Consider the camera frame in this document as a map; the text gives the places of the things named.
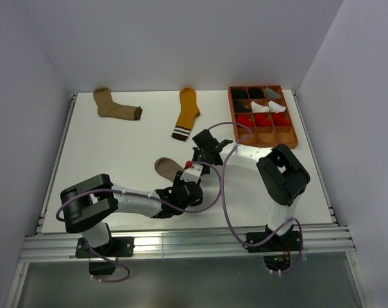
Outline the tan sock with red cuff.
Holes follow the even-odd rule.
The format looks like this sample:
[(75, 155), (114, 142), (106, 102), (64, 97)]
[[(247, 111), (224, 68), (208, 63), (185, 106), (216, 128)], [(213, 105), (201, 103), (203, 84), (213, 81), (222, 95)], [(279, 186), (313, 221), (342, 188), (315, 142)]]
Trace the tan sock with red cuff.
[(183, 172), (184, 168), (171, 158), (160, 157), (155, 161), (155, 171), (170, 181), (174, 181), (177, 172)]

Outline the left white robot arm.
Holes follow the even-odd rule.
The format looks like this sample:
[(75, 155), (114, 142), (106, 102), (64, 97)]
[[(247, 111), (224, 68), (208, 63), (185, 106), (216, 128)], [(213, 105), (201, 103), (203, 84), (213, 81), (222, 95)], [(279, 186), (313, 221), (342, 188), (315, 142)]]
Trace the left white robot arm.
[(108, 174), (100, 174), (66, 188), (60, 193), (61, 207), (56, 219), (65, 223), (69, 234), (81, 234), (98, 256), (113, 250), (109, 226), (103, 222), (113, 213), (138, 214), (153, 219), (168, 219), (203, 201), (199, 176), (177, 172), (173, 185), (144, 192), (115, 185)]

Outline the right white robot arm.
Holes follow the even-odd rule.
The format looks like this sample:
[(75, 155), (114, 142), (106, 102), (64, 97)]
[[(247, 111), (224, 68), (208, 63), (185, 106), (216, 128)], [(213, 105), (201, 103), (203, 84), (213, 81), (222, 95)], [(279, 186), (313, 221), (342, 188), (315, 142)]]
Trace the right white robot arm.
[(219, 142), (205, 129), (192, 140), (194, 160), (215, 166), (235, 166), (258, 173), (273, 200), (273, 211), (266, 225), (266, 243), (280, 250), (289, 240), (299, 196), (305, 192), (310, 175), (285, 144), (257, 148), (225, 139)]

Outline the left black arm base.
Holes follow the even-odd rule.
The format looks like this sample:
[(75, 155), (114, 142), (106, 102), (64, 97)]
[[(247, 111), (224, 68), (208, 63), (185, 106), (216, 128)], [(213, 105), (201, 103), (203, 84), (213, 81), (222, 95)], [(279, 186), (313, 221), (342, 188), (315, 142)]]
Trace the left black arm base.
[[(108, 244), (93, 250), (104, 258), (114, 258), (117, 262), (121, 257), (132, 257), (134, 249), (134, 237), (112, 237)], [(95, 277), (105, 278), (114, 274), (116, 265), (107, 262), (100, 258), (92, 251), (86, 244), (86, 240), (81, 237), (78, 239), (76, 252), (74, 254), (76, 259), (89, 259), (89, 273)]]

